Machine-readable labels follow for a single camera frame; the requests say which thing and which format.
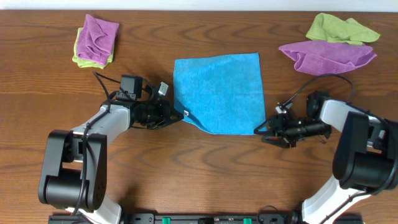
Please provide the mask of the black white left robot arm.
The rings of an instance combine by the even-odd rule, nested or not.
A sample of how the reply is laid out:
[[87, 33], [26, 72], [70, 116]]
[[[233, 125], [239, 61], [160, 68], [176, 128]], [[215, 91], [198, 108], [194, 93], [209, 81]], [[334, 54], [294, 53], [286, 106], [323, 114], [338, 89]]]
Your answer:
[[70, 212], [68, 223], [129, 223], [122, 206], [106, 195], [108, 146], [128, 129], [157, 130], [183, 119], [165, 98], [168, 84], [154, 86], [133, 75], [122, 75], [118, 84], [118, 90], [105, 91], [88, 121], [48, 135], [38, 198]]

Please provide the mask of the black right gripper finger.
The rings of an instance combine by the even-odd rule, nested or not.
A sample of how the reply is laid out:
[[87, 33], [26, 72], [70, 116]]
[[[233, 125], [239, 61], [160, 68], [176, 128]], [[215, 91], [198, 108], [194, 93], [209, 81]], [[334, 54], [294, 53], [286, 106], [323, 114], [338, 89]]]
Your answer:
[[261, 138], [262, 142], [277, 146], [282, 149], [288, 149], [291, 147], [294, 147], [294, 143], [289, 141], [287, 138], [281, 138], [281, 137], [265, 137], [263, 136]]
[[254, 129], [254, 134], [261, 136], [273, 136], [273, 129], [270, 127], [270, 122], [273, 120], [273, 116], [267, 118], [262, 124]]

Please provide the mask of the blue microfibre cloth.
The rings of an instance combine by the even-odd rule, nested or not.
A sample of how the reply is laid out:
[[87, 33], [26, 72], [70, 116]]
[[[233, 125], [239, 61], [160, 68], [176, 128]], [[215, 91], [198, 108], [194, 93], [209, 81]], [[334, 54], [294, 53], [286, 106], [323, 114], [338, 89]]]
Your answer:
[[252, 135], [266, 119], [259, 54], [177, 59], [174, 107], [206, 133]]

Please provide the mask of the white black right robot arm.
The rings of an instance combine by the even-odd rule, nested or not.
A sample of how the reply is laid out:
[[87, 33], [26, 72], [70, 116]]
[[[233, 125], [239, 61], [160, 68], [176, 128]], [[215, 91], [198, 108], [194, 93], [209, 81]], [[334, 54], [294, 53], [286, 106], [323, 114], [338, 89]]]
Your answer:
[[288, 101], [277, 114], [254, 129], [264, 143], [282, 149], [313, 137], [341, 133], [332, 176], [290, 215], [268, 213], [259, 223], [362, 223], [345, 211], [360, 200], [397, 187], [397, 122], [380, 118], [351, 103], [335, 100], [325, 91], [307, 96], [307, 116], [296, 119]]

